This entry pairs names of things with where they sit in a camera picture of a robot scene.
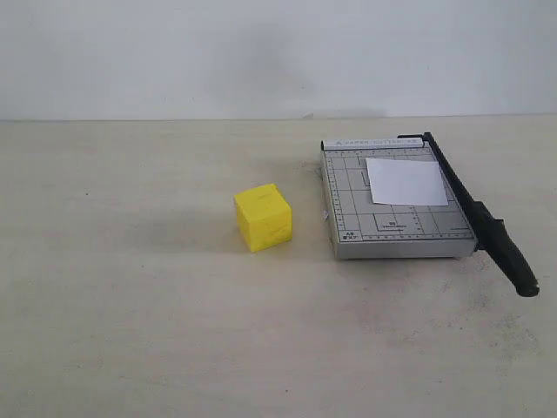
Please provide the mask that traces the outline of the yellow foam cube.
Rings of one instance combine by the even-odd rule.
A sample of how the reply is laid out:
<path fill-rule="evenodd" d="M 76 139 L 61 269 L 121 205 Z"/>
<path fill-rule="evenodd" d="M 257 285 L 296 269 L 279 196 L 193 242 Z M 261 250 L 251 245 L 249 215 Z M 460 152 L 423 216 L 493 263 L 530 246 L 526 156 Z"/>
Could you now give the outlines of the yellow foam cube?
<path fill-rule="evenodd" d="M 275 184 L 237 193 L 234 205 L 238 229 L 252 253 L 292 239 L 292 208 Z"/>

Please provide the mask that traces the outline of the white paper sheet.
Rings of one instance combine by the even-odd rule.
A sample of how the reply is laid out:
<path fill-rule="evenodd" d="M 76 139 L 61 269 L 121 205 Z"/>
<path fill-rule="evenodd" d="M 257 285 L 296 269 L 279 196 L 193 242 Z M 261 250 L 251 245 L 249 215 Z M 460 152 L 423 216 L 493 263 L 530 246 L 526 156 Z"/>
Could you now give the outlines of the white paper sheet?
<path fill-rule="evenodd" d="M 436 161 L 366 158 L 372 202 L 391 206 L 447 206 Z"/>

